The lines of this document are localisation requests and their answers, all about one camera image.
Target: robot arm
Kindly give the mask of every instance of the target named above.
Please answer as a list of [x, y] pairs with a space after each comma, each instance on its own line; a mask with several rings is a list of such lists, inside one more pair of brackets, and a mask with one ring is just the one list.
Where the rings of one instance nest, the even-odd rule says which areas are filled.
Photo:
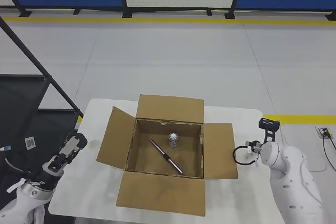
[[42, 224], [44, 204], [50, 202], [58, 181], [64, 174], [64, 167], [70, 164], [78, 152], [87, 145], [83, 134], [70, 133], [57, 155], [42, 166], [37, 175], [30, 179], [21, 179], [8, 189], [16, 189], [17, 198], [0, 211], [2, 224]]
[[[278, 122], [263, 118], [259, 126], [263, 126], [268, 137], [274, 140]], [[247, 142], [246, 146], [261, 155], [262, 163], [270, 167], [274, 200], [285, 223], [323, 224], [321, 197], [315, 180], [306, 167], [306, 156], [296, 147], [267, 141], [267, 134], [263, 144], [255, 141]]]

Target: cardboard box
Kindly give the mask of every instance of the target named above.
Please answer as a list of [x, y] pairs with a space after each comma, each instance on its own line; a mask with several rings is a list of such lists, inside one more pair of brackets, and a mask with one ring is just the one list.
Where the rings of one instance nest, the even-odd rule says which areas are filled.
[[117, 206], [205, 216], [204, 180], [237, 179], [234, 148], [232, 124], [204, 124], [203, 100], [141, 95], [135, 118], [113, 108], [97, 161], [124, 170]]

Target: floor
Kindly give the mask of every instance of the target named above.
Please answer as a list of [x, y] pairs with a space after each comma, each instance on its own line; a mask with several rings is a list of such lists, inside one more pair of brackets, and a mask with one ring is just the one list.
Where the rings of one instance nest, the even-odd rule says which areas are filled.
[[[36, 16], [57, 14], [66, 16], [63, 11]], [[139, 94], [156, 94], [263, 114], [336, 115], [336, 26], [9, 25], [82, 111], [92, 98], [138, 100]], [[1, 29], [0, 73], [39, 73]], [[70, 108], [53, 88], [40, 107]], [[336, 125], [328, 127], [336, 144]], [[326, 164], [315, 125], [284, 125], [278, 140], [307, 154], [330, 223], [336, 223], [336, 174]], [[326, 150], [336, 164], [330, 143]]]

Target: yellow tape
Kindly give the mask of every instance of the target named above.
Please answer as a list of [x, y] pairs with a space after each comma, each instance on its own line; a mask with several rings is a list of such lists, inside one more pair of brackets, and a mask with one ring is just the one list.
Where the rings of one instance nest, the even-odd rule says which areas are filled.
[[284, 115], [266, 114], [265, 118], [279, 120], [282, 124], [329, 124], [336, 125], [336, 115]]
[[4, 17], [6, 22], [50, 22], [50, 23], [189, 23], [189, 24], [262, 24], [295, 26], [336, 26], [336, 21], [297, 20], [226, 20], [223, 18], [82, 18], [82, 17]]

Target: small can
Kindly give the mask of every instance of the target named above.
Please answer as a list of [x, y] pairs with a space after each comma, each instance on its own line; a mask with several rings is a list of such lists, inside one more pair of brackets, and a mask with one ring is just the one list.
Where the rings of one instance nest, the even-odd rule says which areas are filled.
[[178, 135], [176, 133], [170, 133], [168, 136], [169, 147], [177, 148], [178, 147]]

